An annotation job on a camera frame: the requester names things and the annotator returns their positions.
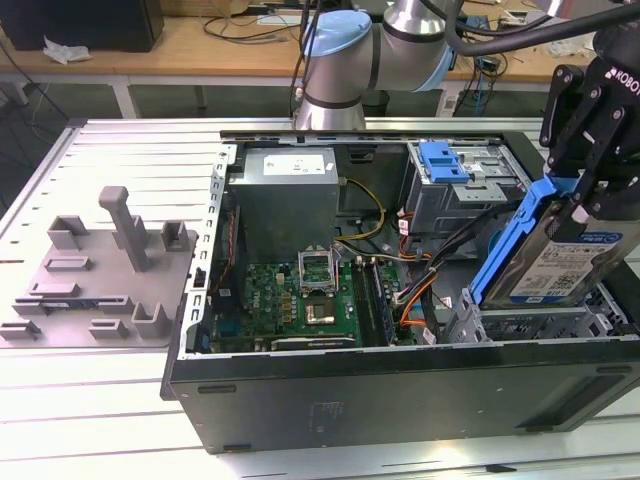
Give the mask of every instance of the motherboard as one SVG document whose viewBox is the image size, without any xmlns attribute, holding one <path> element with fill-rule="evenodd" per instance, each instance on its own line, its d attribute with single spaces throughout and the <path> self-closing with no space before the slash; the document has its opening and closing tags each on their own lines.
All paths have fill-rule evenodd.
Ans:
<svg viewBox="0 0 640 480">
<path fill-rule="evenodd" d="M 217 321 L 215 352 L 248 352 L 389 345 L 394 340 L 391 301 L 400 288 L 392 262 L 250 264 L 241 319 Z"/>
</svg>

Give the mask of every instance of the table leg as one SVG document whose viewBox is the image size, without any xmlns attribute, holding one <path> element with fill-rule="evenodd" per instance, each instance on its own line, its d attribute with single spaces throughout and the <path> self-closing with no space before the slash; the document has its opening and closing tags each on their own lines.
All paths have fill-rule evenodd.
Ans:
<svg viewBox="0 0 640 480">
<path fill-rule="evenodd" d="M 24 90 L 22 88 L 21 83 L 0 83 L 0 88 L 2 88 L 2 92 L 6 93 L 6 95 L 13 101 L 15 101 L 18 105 L 28 105 L 29 99 L 24 94 Z"/>
<path fill-rule="evenodd" d="M 445 87 L 440 94 L 440 101 L 438 102 L 438 110 L 436 111 L 436 117 L 453 117 L 456 111 L 456 105 L 458 104 L 458 98 L 460 97 L 460 89 Z"/>
<path fill-rule="evenodd" d="M 204 91 L 204 87 L 202 85 L 196 85 L 193 88 L 196 92 L 196 103 L 198 105 L 198 110 L 207 108 L 207 94 Z"/>
<path fill-rule="evenodd" d="M 115 82 L 111 87 L 120 107 L 122 118 L 140 118 L 138 106 L 129 91 L 129 85 L 126 82 Z"/>
</svg>

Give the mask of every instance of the green circuit board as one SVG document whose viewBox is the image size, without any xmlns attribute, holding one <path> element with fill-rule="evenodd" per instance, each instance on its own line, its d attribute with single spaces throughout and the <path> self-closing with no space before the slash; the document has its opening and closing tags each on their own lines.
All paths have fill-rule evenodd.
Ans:
<svg viewBox="0 0 640 480">
<path fill-rule="evenodd" d="M 325 267 L 313 265 L 305 268 L 305 281 L 326 280 L 326 264 Z M 395 266 L 385 262 L 380 265 L 380 273 L 391 296 L 399 286 Z M 337 291 L 330 294 L 333 296 L 319 292 L 306 295 L 300 289 L 296 263 L 250 265 L 245 288 L 247 317 L 241 335 L 245 338 L 340 336 L 353 338 L 356 346 L 363 346 L 349 262 L 339 264 L 337 286 Z M 318 310 L 332 320 L 313 323 Z"/>
</svg>

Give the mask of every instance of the robotiq logo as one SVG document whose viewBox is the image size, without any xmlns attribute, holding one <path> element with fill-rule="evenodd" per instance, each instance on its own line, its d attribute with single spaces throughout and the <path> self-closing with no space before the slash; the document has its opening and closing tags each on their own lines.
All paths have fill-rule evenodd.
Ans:
<svg viewBox="0 0 640 480">
<path fill-rule="evenodd" d="M 606 78 L 615 79 L 619 81 L 622 85 L 627 87 L 634 93 L 637 97 L 640 97 L 640 80 L 636 80 L 627 72 L 617 69 L 616 67 L 612 67 L 605 75 Z"/>
</svg>

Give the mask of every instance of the wooden table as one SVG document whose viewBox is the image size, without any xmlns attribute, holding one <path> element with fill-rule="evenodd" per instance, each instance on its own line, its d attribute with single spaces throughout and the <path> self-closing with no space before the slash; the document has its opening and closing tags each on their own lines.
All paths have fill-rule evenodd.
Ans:
<svg viewBox="0 0 640 480">
<path fill-rule="evenodd" d="M 502 6 L 474 3 L 465 5 L 470 15 L 499 18 L 503 8 L 527 10 L 521 0 L 507 0 Z M 222 28 L 214 24 L 213 29 Z M 227 35 L 250 35 L 272 30 L 273 26 L 229 26 Z M 292 29 L 298 35 L 298 29 Z M 164 32 L 149 53 L 92 51 L 85 62 L 62 65 L 40 51 L 18 52 L 3 39 L 14 60 L 31 78 L 41 83 L 107 84 L 115 93 L 123 118 L 137 118 L 138 109 L 129 92 L 130 85 L 194 85 L 199 106 L 205 105 L 202 86 L 287 86 L 298 58 L 298 44 L 288 32 L 278 34 L 285 41 L 266 45 L 240 45 L 206 35 L 198 18 L 166 18 Z M 573 56 L 552 58 L 544 47 L 507 54 L 509 67 L 495 84 L 496 90 L 548 91 L 555 67 L 561 63 L 586 65 L 590 58 Z M 458 60 L 441 86 L 443 93 L 439 116 L 451 116 L 452 105 L 472 75 L 469 59 Z M 20 87 L 25 78 L 16 71 L 6 56 L 0 56 L 0 83 L 12 96 L 26 103 Z"/>
</svg>

